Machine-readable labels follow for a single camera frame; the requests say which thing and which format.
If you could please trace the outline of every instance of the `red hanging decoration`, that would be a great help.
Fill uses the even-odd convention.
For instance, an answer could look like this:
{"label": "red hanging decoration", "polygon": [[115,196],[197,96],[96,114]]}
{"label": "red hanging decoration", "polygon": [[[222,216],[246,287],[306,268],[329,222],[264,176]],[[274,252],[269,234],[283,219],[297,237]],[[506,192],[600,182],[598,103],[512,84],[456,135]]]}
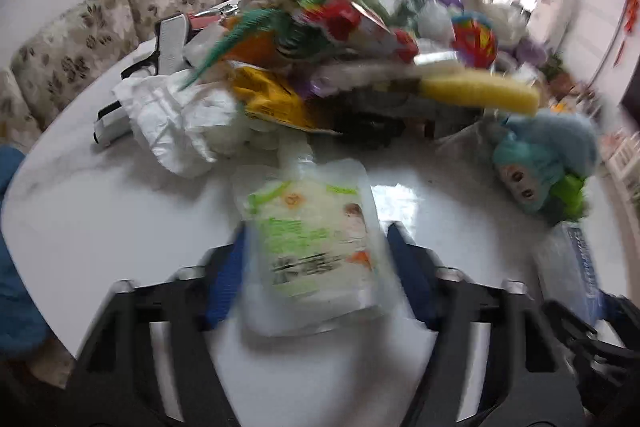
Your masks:
{"label": "red hanging decoration", "polygon": [[634,32],[634,29],[636,28],[636,22],[638,22],[639,8],[640,8],[640,0],[626,0],[625,15],[624,15],[626,17],[626,23],[625,23],[626,36],[625,36],[625,40],[622,41],[622,44],[620,45],[618,54],[616,55],[616,61],[613,63],[614,68],[620,63],[620,60],[622,59],[622,55],[625,51],[625,46],[626,46],[626,38],[629,35],[632,35]]}

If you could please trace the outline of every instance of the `marble tabletop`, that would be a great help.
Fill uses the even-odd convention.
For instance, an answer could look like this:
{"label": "marble tabletop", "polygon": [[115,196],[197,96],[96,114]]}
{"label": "marble tabletop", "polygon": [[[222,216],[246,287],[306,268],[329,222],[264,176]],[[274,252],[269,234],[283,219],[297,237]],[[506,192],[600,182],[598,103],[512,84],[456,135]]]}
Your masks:
{"label": "marble tabletop", "polygon": [[[131,136],[107,149],[96,146],[93,123],[113,101],[120,71],[153,47],[142,44],[67,107],[25,159],[2,209],[2,231],[18,272],[74,354],[114,281],[159,283],[228,243],[240,220],[230,189],[234,166],[275,162],[271,153],[247,152],[187,180],[164,170]],[[530,245],[548,229],[523,214],[490,173],[436,154],[412,136],[378,151],[345,148],[330,137],[314,139],[312,146],[319,162],[346,156],[361,161],[381,223],[404,223],[444,266],[486,285],[512,279],[535,286]],[[598,202],[590,219],[607,219],[606,204]],[[625,293],[623,261],[602,251],[619,239],[610,238],[608,247],[598,241],[596,268],[607,272],[610,291]],[[478,405],[487,339],[481,329],[460,418]],[[165,407],[180,418],[163,347],[166,332],[159,325],[153,331]],[[210,336],[216,367],[245,427],[399,425],[434,340],[406,306],[387,319],[285,341],[248,338],[232,311]]]}

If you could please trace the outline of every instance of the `blue and white package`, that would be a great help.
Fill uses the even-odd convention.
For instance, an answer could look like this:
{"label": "blue and white package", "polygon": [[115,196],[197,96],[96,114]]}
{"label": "blue and white package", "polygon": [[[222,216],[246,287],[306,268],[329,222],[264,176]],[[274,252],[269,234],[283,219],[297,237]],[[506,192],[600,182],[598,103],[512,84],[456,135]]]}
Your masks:
{"label": "blue and white package", "polygon": [[578,223],[556,225],[534,252],[545,300],[558,301],[594,326],[602,318],[602,295],[589,245]]}

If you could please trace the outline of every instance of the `floral sofa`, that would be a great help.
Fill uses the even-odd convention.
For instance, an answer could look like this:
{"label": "floral sofa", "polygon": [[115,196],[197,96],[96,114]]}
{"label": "floral sofa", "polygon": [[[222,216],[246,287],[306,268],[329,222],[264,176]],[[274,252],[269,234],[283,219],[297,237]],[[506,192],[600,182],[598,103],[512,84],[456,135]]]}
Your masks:
{"label": "floral sofa", "polygon": [[0,69],[0,143],[27,152],[89,84],[154,36],[157,21],[223,0],[85,0],[47,24]]}

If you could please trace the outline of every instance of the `yellow package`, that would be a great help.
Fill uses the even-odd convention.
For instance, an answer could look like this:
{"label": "yellow package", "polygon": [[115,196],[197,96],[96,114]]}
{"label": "yellow package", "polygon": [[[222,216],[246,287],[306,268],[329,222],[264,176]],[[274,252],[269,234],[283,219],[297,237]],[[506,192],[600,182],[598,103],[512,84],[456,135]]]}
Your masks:
{"label": "yellow package", "polygon": [[484,70],[424,78],[420,81],[420,94],[452,105],[501,109],[531,116],[537,113],[540,101],[540,92],[534,87]]}
{"label": "yellow package", "polygon": [[247,114],[303,130],[319,130],[310,108],[283,76],[248,64],[232,67],[232,88],[246,104]]}

